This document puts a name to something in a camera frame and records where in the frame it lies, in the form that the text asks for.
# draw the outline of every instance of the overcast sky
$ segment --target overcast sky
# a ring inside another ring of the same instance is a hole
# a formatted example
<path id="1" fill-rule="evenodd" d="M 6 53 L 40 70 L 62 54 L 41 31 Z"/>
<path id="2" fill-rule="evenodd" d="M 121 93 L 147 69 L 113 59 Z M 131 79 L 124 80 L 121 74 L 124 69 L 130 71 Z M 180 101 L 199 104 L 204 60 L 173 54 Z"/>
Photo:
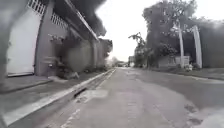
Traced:
<path id="1" fill-rule="evenodd" d="M 111 57 L 127 61 L 128 56 L 134 55 L 137 43 L 128 37 L 141 32 L 146 38 L 147 28 L 142 13 L 159 0 L 107 0 L 98 10 L 107 29 L 105 38 L 112 39 L 114 44 Z M 224 19 L 224 0 L 196 0 L 198 8 L 196 16 L 209 19 Z"/>

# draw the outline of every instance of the utility pole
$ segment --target utility pole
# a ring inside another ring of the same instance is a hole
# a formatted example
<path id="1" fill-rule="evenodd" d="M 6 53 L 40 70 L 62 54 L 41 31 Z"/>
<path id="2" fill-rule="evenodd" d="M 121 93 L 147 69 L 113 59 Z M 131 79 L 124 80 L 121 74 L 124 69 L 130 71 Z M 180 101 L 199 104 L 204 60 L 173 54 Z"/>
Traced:
<path id="1" fill-rule="evenodd" d="M 5 122 L 0 115 L 0 128 L 6 128 Z"/>
<path id="2" fill-rule="evenodd" d="M 201 41 L 200 41 L 200 35 L 199 35 L 197 26 L 193 27 L 193 33 L 194 33 L 194 41 L 195 41 L 195 49 L 196 49 L 196 63 L 198 65 L 198 68 L 202 68 Z"/>
<path id="3" fill-rule="evenodd" d="M 182 36 L 181 27 L 180 27 L 180 22 L 178 25 L 178 33 L 179 33 L 179 39 L 180 39 L 180 67 L 184 68 L 184 44 L 183 44 L 183 36 Z"/>

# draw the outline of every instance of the street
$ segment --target street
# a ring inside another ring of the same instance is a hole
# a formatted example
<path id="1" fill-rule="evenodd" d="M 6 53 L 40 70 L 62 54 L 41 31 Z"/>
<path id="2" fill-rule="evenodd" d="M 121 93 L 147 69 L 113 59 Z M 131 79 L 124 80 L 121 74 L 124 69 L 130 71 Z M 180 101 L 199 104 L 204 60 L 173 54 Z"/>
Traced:
<path id="1" fill-rule="evenodd" d="M 224 81 L 117 68 L 36 128 L 222 128 Z"/>

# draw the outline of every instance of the curb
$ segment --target curb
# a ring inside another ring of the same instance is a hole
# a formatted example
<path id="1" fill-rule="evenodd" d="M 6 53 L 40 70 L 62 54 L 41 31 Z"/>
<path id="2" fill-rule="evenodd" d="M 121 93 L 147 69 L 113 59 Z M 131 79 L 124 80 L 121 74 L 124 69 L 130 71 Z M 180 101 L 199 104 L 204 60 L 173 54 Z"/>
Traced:
<path id="1" fill-rule="evenodd" d="M 224 78 L 215 78 L 215 77 L 210 77 L 210 76 L 199 76 L 195 74 L 185 74 L 185 73 L 180 73 L 180 72 L 166 72 L 166 71 L 157 71 L 157 70 L 150 70 L 154 72 L 163 72 L 163 73 L 168 73 L 168 74 L 175 74 L 175 75 L 182 75 L 182 76 L 192 76 L 192 77 L 198 77 L 198 78 L 205 78 L 205 79 L 211 79 L 211 80 L 224 80 Z"/>
<path id="2" fill-rule="evenodd" d="M 60 92 L 55 93 L 54 95 L 40 99 L 39 101 L 35 103 L 31 103 L 21 108 L 18 108 L 14 111 L 8 112 L 3 115 L 3 119 L 5 120 L 5 123 L 9 128 L 20 128 L 20 127 L 26 128 L 25 125 L 29 125 L 28 127 L 30 127 L 32 126 L 31 124 L 33 124 L 34 122 L 36 123 L 35 119 L 31 121 L 32 118 L 36 118 L 35 115 L 43 115 L 43 114 L 45 115 L 46 112 L 44 112 L 45 111 L 44 109 L 49 109 L 49 107 L 51 106 L 56 107 L 57 104 L 58 106 L 66 104 L 66 102 L 73 99 L 74 95 L 86 89 L 90 82 L 108 73 L 111 73 L 111 71 L 113 70 L 109 70 L 107 72 L 101 73 L 95 77 L 89 78 L 88 80 L 81 82 L 80 84 L 74 85 L 73 87 L 69 89 L 62 90 Z"/>

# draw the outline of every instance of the white gate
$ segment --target white gate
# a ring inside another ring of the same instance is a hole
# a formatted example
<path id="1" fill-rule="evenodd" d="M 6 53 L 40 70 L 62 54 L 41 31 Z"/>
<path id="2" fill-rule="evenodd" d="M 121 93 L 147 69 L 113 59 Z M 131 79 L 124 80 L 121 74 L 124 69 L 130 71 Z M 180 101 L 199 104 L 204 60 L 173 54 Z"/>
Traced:
<path id="1" fill-rule="evenodd" d="M 43 4 L 31 0 L 26 12 L 14 24 L 9 40 L 8 76 L 34 73 L 36 40 L 44 9 Z"/>

